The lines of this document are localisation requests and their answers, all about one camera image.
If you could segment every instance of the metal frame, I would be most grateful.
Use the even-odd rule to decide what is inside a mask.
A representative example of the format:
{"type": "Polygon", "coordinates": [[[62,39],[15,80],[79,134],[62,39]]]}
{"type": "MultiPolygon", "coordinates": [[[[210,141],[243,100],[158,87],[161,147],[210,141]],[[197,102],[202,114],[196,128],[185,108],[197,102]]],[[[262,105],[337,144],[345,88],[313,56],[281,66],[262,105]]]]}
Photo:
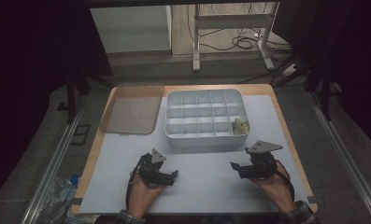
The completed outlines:
{"type": "Polygon", "coordinates": [[[258,49],[263,56],[267,69],[274,70],[275,66],[267,53],[266,43],[272,30],[277,9],[278,2],[275,2],[269,14],[200,16],[199,5],[194,5],[193,71],[200,71],[199,30],[239,28],[265,28],[262,41],[258,41],[258,49]]]}
{"type": "Polygon", "coordinates": [[[333,123],[328,120],[324,114],[320,111],[320,102],[316,95],[313,92],[307,92],[307,97],[309,98],[310,102],[313,105],[313,108],[319,118],[322,128],[327,132],[331,142],[334,145],[335,151],[342,161],[343,166],[345,167],[348,175],[353,182],[355,188],[361,195],[366,208],[368,209],[369,213],[371,214],[371,186],[365,180],[363,174],[357,167],[354,159],[350,155],[347,147],[343,143],[342,139],[340,138],[339,134],[336,132],[335,126],[333,123]]]}
{"type": "Polygon", "coordinates": [[[50,183],[52,182],[52,180],[54,179],[54,177],[56,176],[60,168],[65,152],[71,141],[72,135],[74,134],[74,131],[80,120],[80,116],[83,112],[83,107],[86,104],[87,98],[88,98],[87,95],[86,96],[81,95],[79,97],[77,114],[75,115],[75,118],[72,121],[72,123],[66,126],[64,135],[62,139],[60,140],[60,143],[57,146],[49,162],[48,167],[46,168],[45,174],[43,174],[42,179],[39,182],[36,192],[31,202],[29,203],[28,208],[25,211],[25,214],[22,218],[21,224],[36,223],[36,220],[38,218],[39,209],[41,208],[42,204],[45,202],[50,183]]]}

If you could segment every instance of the sleeve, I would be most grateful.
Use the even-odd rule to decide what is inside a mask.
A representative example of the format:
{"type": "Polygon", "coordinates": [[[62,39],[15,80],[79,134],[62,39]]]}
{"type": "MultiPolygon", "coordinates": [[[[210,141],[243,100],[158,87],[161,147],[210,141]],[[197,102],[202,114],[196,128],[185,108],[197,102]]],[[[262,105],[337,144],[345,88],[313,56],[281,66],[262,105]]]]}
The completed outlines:
{"type": "Polygon", "coordinates": [[[145,219],[137,219],[127,213],[126,210],[121,210],[115,219],[114,224],[144,224],[145,219]]]}
{"type": "Polygon", "coordinates": [[[296,202],[296,210],[290,213],[278,213],[284,224],[320,224],[319,218],[305,202],[296,202]]]}

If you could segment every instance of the white plastic organizer tray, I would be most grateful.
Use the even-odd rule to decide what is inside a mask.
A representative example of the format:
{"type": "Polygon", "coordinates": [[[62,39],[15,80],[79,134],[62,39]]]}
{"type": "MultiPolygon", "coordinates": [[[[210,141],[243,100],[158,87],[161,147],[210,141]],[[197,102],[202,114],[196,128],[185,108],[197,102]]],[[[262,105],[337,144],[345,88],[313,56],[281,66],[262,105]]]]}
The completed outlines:
{"type": "Polygon", "coordinates": [[[164,131],[172,147],[242,145],[248,133],[234,134],[235,119],[249,124],[238,90],[172,91],[167,95],[164,131]]]}

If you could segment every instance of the human hand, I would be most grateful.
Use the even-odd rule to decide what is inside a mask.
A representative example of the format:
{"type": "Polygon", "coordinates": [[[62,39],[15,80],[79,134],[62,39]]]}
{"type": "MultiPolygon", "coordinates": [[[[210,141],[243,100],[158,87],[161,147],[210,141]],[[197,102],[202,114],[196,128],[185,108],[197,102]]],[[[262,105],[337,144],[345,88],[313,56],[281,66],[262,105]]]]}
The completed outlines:
{"type": "MultiPolygon", "coordinates": [[[[276,164],[278,165],[278,171],[290,179],[290,175],[288,175],[281,163],[276,162],[276,164]]],[[[281,213],[289,213],[296,209],[287,184],[278,175],[274,174],[268,179],[251,179],[251,182],[261,188],[281,213]]]]}
{"type": "Polygon", "coordinates": [[[127,213],[137,219],[142,219],[150,206],[157,199],[165,186],[159,185],[156,188],[148,188],[142,178],[136,174],[132,189],[130,191],[129,208],[127,213]]]}

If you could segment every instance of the wooden board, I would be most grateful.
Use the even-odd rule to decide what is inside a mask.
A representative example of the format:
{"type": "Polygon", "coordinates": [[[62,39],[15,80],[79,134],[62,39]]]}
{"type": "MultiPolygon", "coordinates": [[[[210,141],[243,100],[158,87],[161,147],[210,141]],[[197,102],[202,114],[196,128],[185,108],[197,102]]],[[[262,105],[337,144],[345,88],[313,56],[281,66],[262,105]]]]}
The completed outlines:
{"type": "MultiPolygon", "coordinates": [[[[284,120],[284,117],[282,116],[280,107],[278,105],[278,100],[276,98],[276,95],[273,92],[273,89],[268,84],[244,84],[244,85],[192,85],[192,86],[165,86],[164,87],[164,96],[166,96],[171,91],[183,91],[183,90],[216,90],[216,89],[237,89],[239,90],[243,95],[269,95],[272,99],[272,103],[274,108],[276,109],[278,119],[281,125],[281,128],[284,132],[285,138],[287,140],[288,146],[290,148],[290,151],[293,155],[293,160],[295,162],[296,168],[298,170],[298,173],[302,179],[302,182],[304,184],[305,192],[307,194],[307,197],[313,197],[313,193],[311,191],[310,185],[308,184],[307,177],[305,174],[305,171],[303,169],[302,163],[299,160],[298,154],[296,152],[295,145],[293,144],[293,140],[291,138],[290,132],[288,130],[288,127],[286,125],[286,122],[284,120]]],[[[113,89],[109,98],[108,102],[111,99],[114,91],[116,89],[113,89]]],[[[75,198],[82,199],[85,195],[86,189],[90,183],[90,180],[93,176],[93,170],[94,166],[97,162],[98,155],[102,146],[102,143],[104,141],[105,134],[101,131],[97,130],[92,150],[89,155],[89,159],[87,160],[85,169],[83,171],[82,178],[80,179],[77,194],[75,198]]],[[[310,207],[313,211],[317,211],[317,204],[311,203],[310,207]]],[[[79,205],[73,204],[71,207],[72,213],[77,214],[79,211],[79,205]]]]}

